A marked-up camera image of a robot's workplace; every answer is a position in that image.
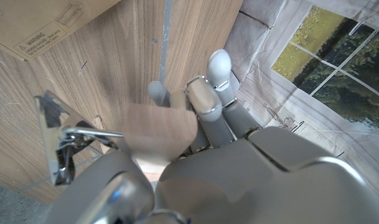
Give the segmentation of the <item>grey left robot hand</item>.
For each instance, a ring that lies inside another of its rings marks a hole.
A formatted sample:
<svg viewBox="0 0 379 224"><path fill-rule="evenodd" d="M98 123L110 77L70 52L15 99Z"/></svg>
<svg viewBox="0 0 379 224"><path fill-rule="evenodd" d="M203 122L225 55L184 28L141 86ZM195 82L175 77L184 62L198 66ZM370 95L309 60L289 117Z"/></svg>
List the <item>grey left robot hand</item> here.
<svg viewBox="0 0 379 224"><path fill-rule="evenodd" d="M360 174L318 145L262 128L235 98L226 50L206 76L154 106L132 105L122 132L94 128L46 91L35 98L50 179L66 189L47 223L379 223Z"/></svg>

